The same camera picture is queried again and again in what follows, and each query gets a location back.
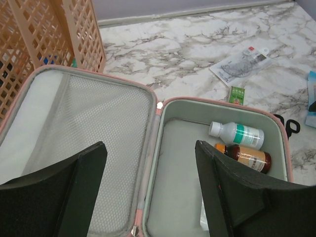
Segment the pink medicine kit case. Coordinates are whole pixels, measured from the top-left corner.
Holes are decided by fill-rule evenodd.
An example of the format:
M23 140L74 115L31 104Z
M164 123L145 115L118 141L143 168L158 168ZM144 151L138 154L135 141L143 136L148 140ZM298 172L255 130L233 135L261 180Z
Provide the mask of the pink medicine kit case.
M108 157L90 237L206 237L195 144L209 126L235 122L265 134L268 172L292 181L285 128L270 113L220 101L159 102L147 86L99 73L43 66L31 73L0 125L0 181L38 171L103 142Z

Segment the metal scissors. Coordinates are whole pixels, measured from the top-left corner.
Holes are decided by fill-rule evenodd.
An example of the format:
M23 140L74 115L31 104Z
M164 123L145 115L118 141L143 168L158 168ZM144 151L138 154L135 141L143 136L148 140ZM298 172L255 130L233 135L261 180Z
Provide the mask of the metal scissors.
M292 136L292 134L298 134L301 131L301 126L298 121L294 119L285 120L283 116L278 114L274 114L274 116L277 117L283 124L288 140Z

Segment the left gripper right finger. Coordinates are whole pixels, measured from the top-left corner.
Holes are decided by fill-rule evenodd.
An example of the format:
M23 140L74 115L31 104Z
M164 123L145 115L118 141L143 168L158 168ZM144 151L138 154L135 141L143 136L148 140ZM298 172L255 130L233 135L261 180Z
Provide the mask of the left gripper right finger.
M316 189L255 171L205 141L195 145L212 237L313 237Z

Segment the white medicine bottle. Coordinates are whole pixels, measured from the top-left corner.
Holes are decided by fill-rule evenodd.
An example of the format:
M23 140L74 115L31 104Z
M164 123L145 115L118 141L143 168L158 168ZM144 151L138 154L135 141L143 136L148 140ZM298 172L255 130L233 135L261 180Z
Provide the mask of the white medicine bottle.
M236 144L255 150L261 149L265 140L263 130L234 122L222 124L213 121L208 134L220 138L227 145Z

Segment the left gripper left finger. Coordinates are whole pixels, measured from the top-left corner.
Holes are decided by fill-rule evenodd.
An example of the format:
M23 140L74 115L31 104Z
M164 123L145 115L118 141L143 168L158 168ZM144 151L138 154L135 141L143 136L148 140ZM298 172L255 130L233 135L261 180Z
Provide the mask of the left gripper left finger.
M107 149L97 142L77 154L0 186L2 237L85 237Z

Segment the blue packet plastic bag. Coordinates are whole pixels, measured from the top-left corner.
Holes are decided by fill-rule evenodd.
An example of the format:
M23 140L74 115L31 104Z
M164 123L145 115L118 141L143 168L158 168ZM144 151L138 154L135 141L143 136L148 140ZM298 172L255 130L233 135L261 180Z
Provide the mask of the blue packet plastic bag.
M316 127L316 73L308 75L308 113L305 125Z

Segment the small green box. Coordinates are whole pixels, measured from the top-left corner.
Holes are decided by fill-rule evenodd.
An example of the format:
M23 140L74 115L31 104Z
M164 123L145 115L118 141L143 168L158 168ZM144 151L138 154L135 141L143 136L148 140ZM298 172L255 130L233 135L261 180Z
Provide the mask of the small green box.
M230 93L228 97L228 102L232 104L243 105L244 104L244 96L245 96L245 89L231 86Z

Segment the brown bottle orange cap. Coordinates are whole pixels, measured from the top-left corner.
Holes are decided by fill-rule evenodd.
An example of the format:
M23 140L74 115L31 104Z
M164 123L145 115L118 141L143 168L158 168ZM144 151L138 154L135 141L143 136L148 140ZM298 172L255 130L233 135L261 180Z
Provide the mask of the brown bottle orange cap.
M214 147L226 156L264 174L267 174L272 166L270 154L264 151L239 145L226 146L220 143L215 144Z

